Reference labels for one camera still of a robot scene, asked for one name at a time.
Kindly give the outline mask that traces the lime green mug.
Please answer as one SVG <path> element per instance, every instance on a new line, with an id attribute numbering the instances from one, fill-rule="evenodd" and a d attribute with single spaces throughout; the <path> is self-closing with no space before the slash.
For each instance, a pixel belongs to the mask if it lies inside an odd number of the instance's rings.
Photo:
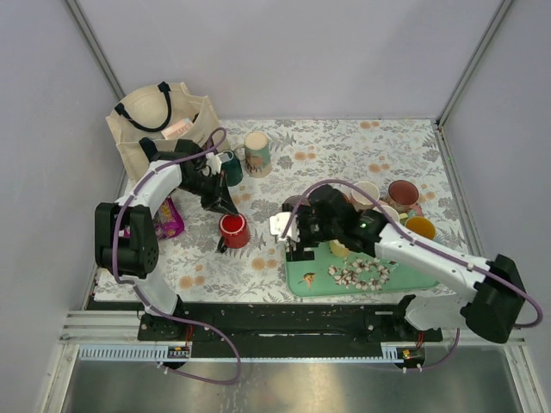
<path id="1" fill-rule="evenodd" d="M 382 205 L 375 207 L 374 210 L 378 213 L 386 213 L 393 221 L 404 224 L 408 219 L 407 213 L 399 213 L 393 207 L 389 205 Z"/>

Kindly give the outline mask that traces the tall pink floral mug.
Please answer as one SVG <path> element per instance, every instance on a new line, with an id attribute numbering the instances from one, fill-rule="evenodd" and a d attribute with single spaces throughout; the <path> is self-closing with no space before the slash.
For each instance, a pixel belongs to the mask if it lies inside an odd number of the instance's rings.
<path id="1" fill-rule="evenodd" d="M 398 180 L 391 182 L 383 200 L 399 214 L 424 216 L 424 212 L 418 202 L 418 189 L 409 181 Z"/>

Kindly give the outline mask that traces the small pale pink mug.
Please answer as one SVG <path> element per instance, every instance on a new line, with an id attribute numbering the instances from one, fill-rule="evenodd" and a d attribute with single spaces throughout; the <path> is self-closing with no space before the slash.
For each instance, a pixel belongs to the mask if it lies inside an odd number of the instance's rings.
<path id="1" fill-rule="evenodd" d="M 378 187 L 367 181 L 356 182 L 354 186 L 360 189 L 360 192 L 356 189 L 352 189 L 350 192 L 350 201 L 354 208 L 356 210 L 372 209 L 375 206 L 372 200 L 379 200 L 380 198 Z"/>

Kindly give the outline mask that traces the yellow mug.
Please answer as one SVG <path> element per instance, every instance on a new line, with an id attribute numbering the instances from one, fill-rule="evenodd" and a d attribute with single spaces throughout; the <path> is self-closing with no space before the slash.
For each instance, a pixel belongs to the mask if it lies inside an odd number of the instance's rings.
<path id="1" fill-rule="evenodd" d="M 342 243 L 340 243 L 338 240 L 331 240 L 329 242 L 329 247 L 331 253 L 339 258 L 346 258 L 350 255 L 350 251 L 347 247 L 345 247 Z"/>

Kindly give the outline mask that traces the blue glazed mug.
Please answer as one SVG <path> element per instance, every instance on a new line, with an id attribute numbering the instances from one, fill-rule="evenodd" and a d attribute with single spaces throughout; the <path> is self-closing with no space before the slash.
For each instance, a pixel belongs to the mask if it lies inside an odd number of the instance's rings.
<path id="1" fill-rule="evenodd" d="M 405 227 L 429 240 L 433 240 L 436 236 L 436 227 L 425 217 L 413 216 L 406 220 Z"/>

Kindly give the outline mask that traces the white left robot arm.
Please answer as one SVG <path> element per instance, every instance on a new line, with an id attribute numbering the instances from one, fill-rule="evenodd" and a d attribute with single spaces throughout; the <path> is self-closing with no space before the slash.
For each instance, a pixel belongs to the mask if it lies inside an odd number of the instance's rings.
<path id="1" fill-rule="evenodd" d="M 120 285 L 139 295 L 145 311 L 157 316 L 157 330 L 169 340 L 184 335 L 187 320 L 175 310 L 178 295 L 165 282 L 158 266 L 158 236 L 153 218 L 167 197 L 182 189 L 200 197 L 203 209 L 236 215 L 224 172 L 214 166 L 212 150 L 204 151 L 188 139 L 179 139 L 174 151 L 161 151 L 153 140 L 139 146 L 149 162 L 131 192 L 95 210 L 95 259 Z"/>

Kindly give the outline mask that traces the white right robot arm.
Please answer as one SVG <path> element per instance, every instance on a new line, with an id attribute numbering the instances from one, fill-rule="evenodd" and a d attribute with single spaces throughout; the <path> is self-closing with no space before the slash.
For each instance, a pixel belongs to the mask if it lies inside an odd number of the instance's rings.
<path id="1" fill-rule="evenodd" d="M 406 266 L 455 292 L 451 299 L 402 299 L 405 309 L 392 319 L 399 339 L 409 341 L 428 329 L 469 328 L 489 342 L 509 340 L 527 299 L 512 259 L 498 255 L 489 260 L 454 251 L 376 210 L 357 211 L 328 184 L 319 184 L 307 198 L 306 205 L 283 205 L 269 219 L 270 233 L 286 244 L 288 257 L 309 260 L 312 247 L 337 240 L 352 252 Z"/>

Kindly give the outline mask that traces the lilac mug black handle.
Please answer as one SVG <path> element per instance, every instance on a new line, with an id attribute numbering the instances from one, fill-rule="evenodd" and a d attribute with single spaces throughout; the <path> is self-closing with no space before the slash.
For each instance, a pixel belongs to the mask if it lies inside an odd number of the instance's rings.
<path id="1" fill-rule="evenodd" d="M 299 195 L 292 195 L 282 203 L 283 212 L 291 212 L 296 205 L 309 206 L 308 199 L 301 199 Z"/>

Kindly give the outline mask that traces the red mug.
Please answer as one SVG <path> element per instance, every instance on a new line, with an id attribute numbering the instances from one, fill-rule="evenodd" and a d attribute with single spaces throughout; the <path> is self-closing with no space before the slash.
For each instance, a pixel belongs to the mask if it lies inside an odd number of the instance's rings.
<path id="1" fill-rule="evenodd" d="M 243 214 L 225 214 L 219 221 L 220 240 L 217 245 L 219 253 L 225 253 L 228 249 L 241 249 L 250 239 L 251 233 Z"/>

